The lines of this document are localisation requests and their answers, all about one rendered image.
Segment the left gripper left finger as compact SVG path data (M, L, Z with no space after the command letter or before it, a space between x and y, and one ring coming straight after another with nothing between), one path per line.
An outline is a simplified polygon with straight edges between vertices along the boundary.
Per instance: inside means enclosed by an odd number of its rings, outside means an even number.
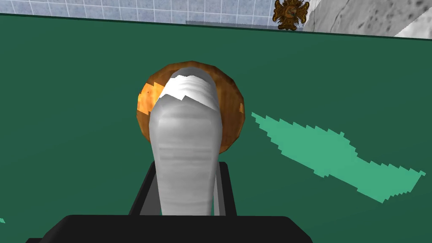
M130 216L160 215L161 204L158 191L155 162L150 164L144 181L129 212Z

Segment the golden wall ornament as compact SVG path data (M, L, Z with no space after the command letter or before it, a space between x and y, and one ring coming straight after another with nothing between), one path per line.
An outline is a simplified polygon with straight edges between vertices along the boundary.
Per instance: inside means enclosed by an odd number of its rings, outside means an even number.
M275 0L272 20L278 23L278 30L296 31L306 23L309 6L304 0Z

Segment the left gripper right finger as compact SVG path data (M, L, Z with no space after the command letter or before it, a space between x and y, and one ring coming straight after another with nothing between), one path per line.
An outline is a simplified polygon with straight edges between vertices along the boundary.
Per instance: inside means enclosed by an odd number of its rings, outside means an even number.
M237 216L230 174L226 162L219 162L213 190L213 214Z

